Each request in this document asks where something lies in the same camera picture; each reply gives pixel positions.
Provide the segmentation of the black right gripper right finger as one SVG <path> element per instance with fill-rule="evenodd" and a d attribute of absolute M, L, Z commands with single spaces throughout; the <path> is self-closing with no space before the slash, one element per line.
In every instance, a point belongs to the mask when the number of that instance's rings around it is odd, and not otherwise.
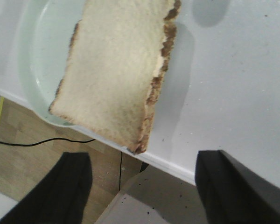
<path fill-rule="evenodd" d="M 280 224 L 280 188 L 223 150 L 198 152 L 195 183 L 210 224 Z"/>

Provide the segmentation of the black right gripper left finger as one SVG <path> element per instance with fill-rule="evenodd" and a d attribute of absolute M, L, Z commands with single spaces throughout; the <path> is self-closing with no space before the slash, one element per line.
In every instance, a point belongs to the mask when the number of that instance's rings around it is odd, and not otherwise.
<path fill-rule="evenodd" d="M 80 224 L 92 186 L 88 153 L 63 153 L 0 224 Z"/>

